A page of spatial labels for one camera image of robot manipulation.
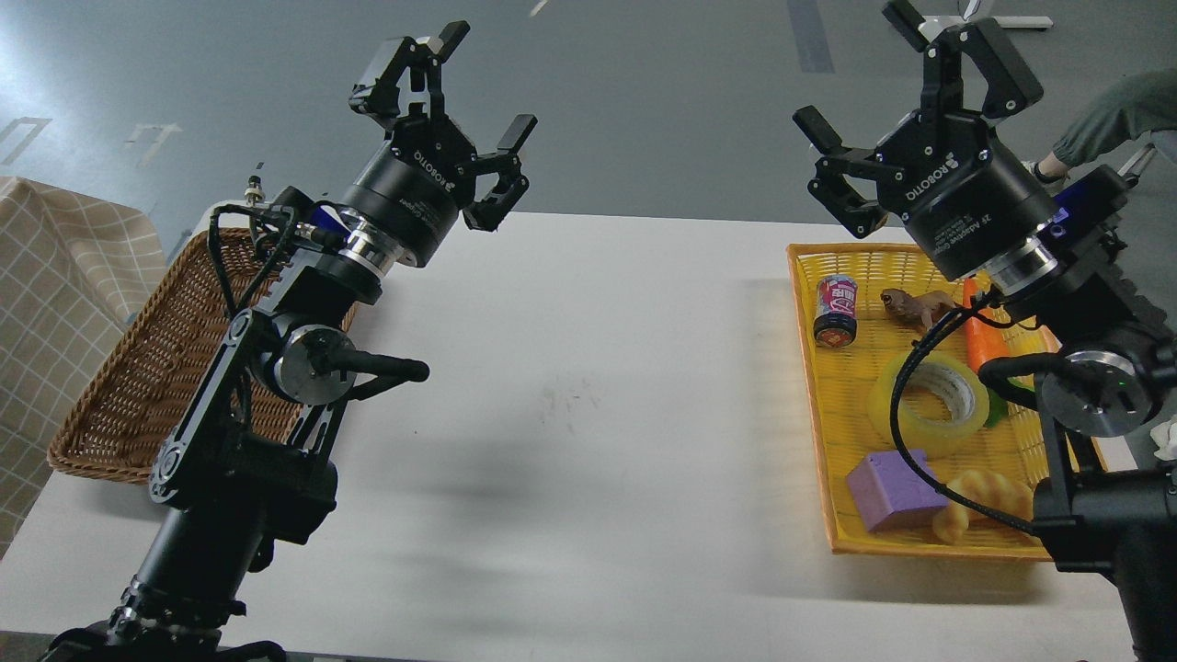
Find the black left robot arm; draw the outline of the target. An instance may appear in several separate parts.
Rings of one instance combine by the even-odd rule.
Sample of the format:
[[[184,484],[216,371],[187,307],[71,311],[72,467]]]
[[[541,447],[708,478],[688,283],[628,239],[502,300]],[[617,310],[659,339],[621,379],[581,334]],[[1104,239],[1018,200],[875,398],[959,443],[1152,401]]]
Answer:
[[[383,145],[341,200],[251,177],[242,204],[211,210],[206,246],[226,331],[148,478],[168,512],[109,618],[64,630],[44,661],[286,661],[262,640],[224,648],[250,572],[278,541],[304,544],[335,510],[331,461],[350,402],[428,379],[428,364],[358,350],[343,327],[395,264],[424,269],[458,218],[493,232],[526,193],[520,114],[479,154],[445,110],[441,68],[468,34],[380,45],[350,110]]]

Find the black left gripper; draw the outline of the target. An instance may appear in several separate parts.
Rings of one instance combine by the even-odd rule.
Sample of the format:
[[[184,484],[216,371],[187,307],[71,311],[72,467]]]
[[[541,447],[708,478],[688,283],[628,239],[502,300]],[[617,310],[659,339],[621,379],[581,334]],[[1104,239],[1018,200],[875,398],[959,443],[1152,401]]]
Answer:
[[[384,41],[350,92],[350,110],[385,131],[380,147],[343,194],[343,206],[383,231],[405,253],[398,260],[424,269],[454,226],[459,210],[468,229],[494,232],[530,187],[521,148],[538,125],[519,114],[492,154],[447,117],[440,69],[471,26],[447,24],[433,37]],[[497,176],[474,200],[477,177]]]

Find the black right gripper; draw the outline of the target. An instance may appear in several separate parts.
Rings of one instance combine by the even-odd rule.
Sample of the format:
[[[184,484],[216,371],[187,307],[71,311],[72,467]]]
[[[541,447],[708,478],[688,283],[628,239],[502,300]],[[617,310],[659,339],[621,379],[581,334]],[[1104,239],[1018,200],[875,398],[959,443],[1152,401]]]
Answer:
[[[857,239],[886,225],[887,212],[899,216],[946,280],[1022,247],[1059,210],[988,124],[1046,93],[1006,34],[1035,18],[992,16],[992,6],[967,1],[957,16],[924,16],[909,1],[884,5],[883,16],[923,59],[923,88],[917,112],[875,151],[847,147],[814,106],[794,110],[794,125],[819,153],[807,180],[814,200]],[[985,82],[977,112],[964,110],[963,62]],[[891,166],[903,176],[891,176]],[[878,183],[878,201],[863,197],[853,177]]]

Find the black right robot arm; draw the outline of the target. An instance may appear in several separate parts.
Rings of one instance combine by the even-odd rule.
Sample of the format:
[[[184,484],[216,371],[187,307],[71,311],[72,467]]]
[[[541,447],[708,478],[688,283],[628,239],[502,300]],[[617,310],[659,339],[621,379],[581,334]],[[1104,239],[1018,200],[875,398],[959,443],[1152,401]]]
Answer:
[[[1113,263],[1128,185],[1100,166],[1051,196],[1000,143],[996,123],[1042,99],[1042,85],[993,18],[920,33],[907,1],[887,21],[923,59],[920,104],[871,148],[852,148],[819,110],[794,124],[819,151],[807,192],[859,239],[896,216],[947,280],[988,273],[975,305],[946,315],[904,360],[887,404],[902,454],[898,404],[909,376],[936,345],[985,307],[1033,318],[1059,340],[1055,352],[995,358],[980,378],[1038,412],[1048,478],[1035,486],[1033,519],[1016,519],[937,485],[960,507],[1042,541],[1062,572],[1096,572],[1117,588],[1135,657],[1172,661],[1173,469],[1105,471],[1096,437],[1150,422],[1173,391],[1173,332],[1165,315]]]

